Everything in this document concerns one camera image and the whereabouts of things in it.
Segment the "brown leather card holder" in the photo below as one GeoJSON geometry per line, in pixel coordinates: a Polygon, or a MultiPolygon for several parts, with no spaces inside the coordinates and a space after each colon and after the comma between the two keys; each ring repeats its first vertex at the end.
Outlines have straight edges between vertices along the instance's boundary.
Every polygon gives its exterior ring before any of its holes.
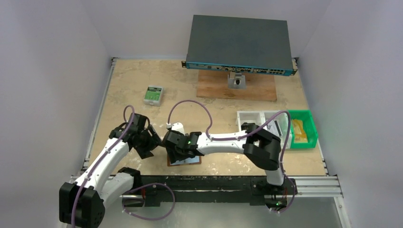
{"type": "Polygon", "coordinates": [[[200,164],[201,163],[201,156],[196,156],[194,158],[187,158],[182,161],[176,161],[176,162],[170,162],[168,159],[167,161],[167,166],[172,167],[172,166],[181,166],[181,165],[193,165],[193,164],[200,164]]]}

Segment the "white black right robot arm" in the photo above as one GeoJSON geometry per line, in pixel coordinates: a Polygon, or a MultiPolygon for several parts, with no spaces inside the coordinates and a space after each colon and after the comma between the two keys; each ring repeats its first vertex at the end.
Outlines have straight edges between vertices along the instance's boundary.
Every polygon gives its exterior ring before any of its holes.
{"type": "Polygon", "coordinates": [[[162,143],[170,162],[214,153],[243,154],[265,171],[268,184],[281,186],[285,180],[280,167],[281,139],[256,124],[240,132],[207,135],[202,132],[185,134],[183,125],[175,123],[162,143]]]}

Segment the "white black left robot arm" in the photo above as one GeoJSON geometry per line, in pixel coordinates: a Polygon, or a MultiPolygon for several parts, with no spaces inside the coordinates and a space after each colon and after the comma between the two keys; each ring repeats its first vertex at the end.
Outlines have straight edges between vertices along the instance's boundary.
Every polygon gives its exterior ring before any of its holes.
{"type": "Polygon", "coordinates": [[[152,157],[161,138],[149,118],[135,114],[113,129],[90,167],[73,183],[65,182],[59,190],[59,220],[80,228],[97,228],[106,209],[120,195],[142,186],[138,170],[123,167],[110,177],[118,163],[135,149],[140,158],[152,157]]]}

